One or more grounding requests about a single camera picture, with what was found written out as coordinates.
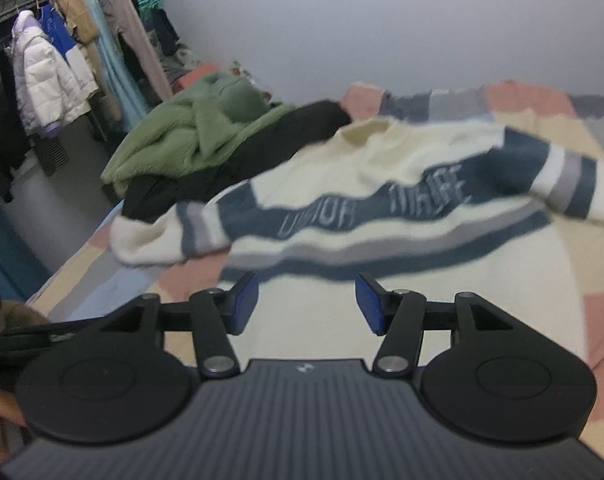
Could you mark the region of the cream striped fleece sweater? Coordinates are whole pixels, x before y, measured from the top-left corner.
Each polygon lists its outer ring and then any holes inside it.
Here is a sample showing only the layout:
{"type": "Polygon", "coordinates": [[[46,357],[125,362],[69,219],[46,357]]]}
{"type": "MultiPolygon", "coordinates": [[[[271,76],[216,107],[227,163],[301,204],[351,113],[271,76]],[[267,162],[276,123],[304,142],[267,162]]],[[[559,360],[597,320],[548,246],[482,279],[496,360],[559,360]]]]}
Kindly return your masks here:
{"type": "Polygon", "coordinates": [[[129,266],[226,250],[222,286],[254,273],[241,362],[370,359],[378,340],[355,301],[364,272],[436,301],[476,292],[586,356],[554,214],[604,226],[604,160],[495,122],[372,118],[210,202],[180,202],[151,223],[118,217],[110,242],[129,266]]]}

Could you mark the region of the light blue hanging garment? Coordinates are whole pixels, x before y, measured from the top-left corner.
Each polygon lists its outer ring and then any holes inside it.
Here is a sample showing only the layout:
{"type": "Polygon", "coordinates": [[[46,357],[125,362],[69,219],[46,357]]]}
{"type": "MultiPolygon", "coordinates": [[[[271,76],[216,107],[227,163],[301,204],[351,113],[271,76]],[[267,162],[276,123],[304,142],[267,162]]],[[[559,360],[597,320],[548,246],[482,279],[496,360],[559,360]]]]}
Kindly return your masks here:
{"type": "Polygon", "coordinates": [[[123,129],[130,132],[148,114],[149,107],[125,66],[118,42],[113,37],[99,0],[85,0],[85,3],[98,29],[97,50],[106,71],[109,89],[119,101],[123,129]]]}

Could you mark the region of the beige pink hanging trousers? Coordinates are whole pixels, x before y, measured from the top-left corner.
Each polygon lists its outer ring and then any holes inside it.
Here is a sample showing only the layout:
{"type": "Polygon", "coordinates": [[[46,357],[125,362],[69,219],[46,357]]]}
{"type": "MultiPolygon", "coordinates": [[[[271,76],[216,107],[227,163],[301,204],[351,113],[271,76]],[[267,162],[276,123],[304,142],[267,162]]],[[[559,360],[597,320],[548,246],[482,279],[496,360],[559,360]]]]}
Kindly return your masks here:
{"type": "Polygon", "coordinates": [[[171,99],[168,77],[133,0],[100,0],[100,6],[136,84],[145,79],[159,100],[171,99]]]}

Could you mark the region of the red box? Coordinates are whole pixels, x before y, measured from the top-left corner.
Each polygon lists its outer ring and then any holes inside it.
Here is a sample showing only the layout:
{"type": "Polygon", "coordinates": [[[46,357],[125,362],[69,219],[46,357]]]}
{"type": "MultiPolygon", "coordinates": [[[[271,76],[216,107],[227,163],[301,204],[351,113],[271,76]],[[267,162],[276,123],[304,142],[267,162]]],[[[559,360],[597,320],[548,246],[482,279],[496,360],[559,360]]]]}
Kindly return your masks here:
{"type": "Polygon", "coordinates": [[[218,67],[213,63],[204,63],[200,64],[184,76],[177,78],[176,81],[172,83],[172,90],[174,94],[180,93],[184,89],[190,87],[196,81],[201,79],[202,77],[216,73],[218,71],[218,67]]]}

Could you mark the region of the black coat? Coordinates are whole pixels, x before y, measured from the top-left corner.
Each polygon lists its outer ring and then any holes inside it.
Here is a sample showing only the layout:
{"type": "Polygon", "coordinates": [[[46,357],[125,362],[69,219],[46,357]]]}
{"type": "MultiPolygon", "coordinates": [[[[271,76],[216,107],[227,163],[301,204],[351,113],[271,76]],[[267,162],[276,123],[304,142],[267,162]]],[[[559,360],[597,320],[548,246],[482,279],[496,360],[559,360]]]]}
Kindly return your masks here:
{"type": "Polygon", "coordinates": [[[225,188],[286,162],[302,148],[332,138],[351,122],[351,116],[334,101],[299,107],[250,136],[220,166],[179,178],[134,178],[125,193],[122,214],[151,223],[178,202],[206,203],[225,188]]]}

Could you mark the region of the green fleece jacket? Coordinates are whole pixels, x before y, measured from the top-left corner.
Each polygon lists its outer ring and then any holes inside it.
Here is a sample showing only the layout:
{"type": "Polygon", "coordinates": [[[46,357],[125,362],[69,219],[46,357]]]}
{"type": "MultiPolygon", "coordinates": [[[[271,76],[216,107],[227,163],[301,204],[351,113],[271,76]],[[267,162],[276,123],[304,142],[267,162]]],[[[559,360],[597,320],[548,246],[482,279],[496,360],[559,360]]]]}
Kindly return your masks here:
{"type": "Polygon", "coordinates": [[[123,197],[136,177],[179,178],[221,165],[241,143],[295,109],[270,104],[244,76],[207,74],[127,133],[101,181],[123,197]]]}

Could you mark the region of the blue white hanging jacket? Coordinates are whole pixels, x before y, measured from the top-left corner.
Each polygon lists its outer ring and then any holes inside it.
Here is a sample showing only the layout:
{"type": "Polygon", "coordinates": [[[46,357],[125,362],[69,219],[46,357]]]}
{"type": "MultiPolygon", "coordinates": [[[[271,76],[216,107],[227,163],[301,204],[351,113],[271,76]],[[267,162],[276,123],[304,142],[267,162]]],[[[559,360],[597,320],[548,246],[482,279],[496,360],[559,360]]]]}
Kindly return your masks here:
{"type": "Polygon", "coordinates": [[[70,66],[82,95],[86,100],[90,99],[99,90],[94,73],[80,46],[68,33],[63,18],[50,3],[45,4],[40,10],[40,24],[50,42],[70,66]]]}

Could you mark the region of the white puffer jacket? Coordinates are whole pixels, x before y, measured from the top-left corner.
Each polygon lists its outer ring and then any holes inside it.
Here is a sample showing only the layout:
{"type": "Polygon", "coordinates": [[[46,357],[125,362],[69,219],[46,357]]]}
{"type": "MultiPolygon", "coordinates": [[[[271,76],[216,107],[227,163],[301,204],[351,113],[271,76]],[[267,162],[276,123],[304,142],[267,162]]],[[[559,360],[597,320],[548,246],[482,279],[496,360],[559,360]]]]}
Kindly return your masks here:
{"type": "Polygon", "coordinates": [[[27,133],[54,136],[90,112],[89,94],[30,10],[22,10],[12,25],[11,61],[27,133]]]}

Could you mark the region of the tan hanging coat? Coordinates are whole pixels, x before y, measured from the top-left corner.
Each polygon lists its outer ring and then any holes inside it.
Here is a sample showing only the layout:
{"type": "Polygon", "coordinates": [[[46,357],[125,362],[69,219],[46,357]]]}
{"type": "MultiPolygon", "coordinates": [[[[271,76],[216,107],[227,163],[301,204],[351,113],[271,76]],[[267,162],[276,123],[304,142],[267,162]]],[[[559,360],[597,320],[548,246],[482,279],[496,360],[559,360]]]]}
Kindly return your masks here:
{"type": "Polygon", "coordinates": [[[89,11],[85,0],[52,0],[56,11],[63,17],[67,32],[78,44],[78,50],[83,55],[85,64],[95,81],[94,86],[88,87],[87,92],[94,96],[100,92],[99,103],[104,116],[112,122],[120,122],[123,118],[118,99],[112,92],[97,48],[100,33],[89,11]]]}

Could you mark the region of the patchwork bed quilt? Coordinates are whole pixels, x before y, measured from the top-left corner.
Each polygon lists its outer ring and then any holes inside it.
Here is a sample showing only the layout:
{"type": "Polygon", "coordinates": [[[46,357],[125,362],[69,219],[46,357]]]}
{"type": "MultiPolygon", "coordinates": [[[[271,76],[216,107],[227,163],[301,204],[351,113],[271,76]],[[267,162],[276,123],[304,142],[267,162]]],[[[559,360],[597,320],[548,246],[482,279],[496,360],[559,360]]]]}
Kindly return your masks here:
{"type": "Polygon", "coordinates": [[[500,82],[396,98],[213,200],[112,212],[31,298],[50,320],[143,292],[183,301],[244,271],[260,298],[240,359],[362,358],[367,272],[432,300],[471,290],[584,359],[604,451],[604,98],[500,82]]]}

